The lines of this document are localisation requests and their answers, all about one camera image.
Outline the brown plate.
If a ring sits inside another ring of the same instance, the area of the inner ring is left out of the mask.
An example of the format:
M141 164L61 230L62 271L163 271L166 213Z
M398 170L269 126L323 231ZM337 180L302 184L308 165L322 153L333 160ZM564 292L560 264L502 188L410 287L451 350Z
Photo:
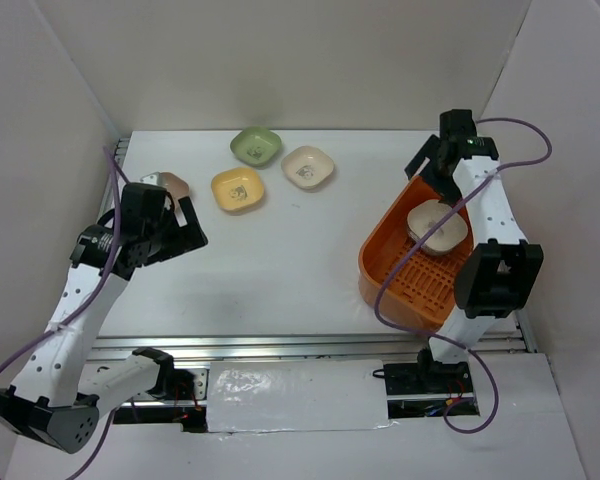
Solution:
M171 172L160 172L158 183L165 188L176 201L190 195L188 183Z

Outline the yellow square plate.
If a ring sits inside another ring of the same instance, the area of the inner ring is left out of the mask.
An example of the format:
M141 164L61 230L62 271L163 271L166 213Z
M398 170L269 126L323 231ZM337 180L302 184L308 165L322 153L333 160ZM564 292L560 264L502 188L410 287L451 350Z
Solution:
M211 180L211 191L220 209L238 213L257 206L265 196L259 174L249 167L223 171Z

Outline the orange plastic bin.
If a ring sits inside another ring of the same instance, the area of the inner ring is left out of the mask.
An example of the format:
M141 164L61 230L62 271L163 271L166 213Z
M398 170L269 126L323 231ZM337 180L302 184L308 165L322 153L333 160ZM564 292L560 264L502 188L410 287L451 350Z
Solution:
M391 271L414 246L408 234L408 213L439 196L421 178L410 181L362 245L358 256L359 291L369 305ZM439 330L455 306L457 273L473 250L473 236L450 252L433 256L415 253L394 277L380 302L380 313L391 322L428 331Z

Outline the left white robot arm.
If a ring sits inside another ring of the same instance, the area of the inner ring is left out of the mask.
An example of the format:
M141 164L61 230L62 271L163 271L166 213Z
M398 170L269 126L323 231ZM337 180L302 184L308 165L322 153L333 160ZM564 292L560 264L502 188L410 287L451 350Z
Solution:
M0 422L68 454L84 448L98 421L136 395L191 400L197 378L172 355L140 347L121 363L83 378L109 311L142 267L206 246L191 199L129 183L117 205L77 238L67 281L40 345L0 388Z

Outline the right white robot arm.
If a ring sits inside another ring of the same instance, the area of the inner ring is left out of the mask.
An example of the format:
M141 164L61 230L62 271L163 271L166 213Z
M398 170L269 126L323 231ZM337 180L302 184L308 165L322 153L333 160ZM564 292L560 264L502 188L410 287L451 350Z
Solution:
M450 368L466 361L468 349L500 319L523 308L544 260L540 245L529 242L510 208L495 142L478 134L469 110L452 109L440 116L431 136L407 165L408 178L423 181L445 206L423 233L428 247L454 218L465 213L469 256L455 275L454 307L429 340L431 357L415 368L418 385L430 392L450 379Z

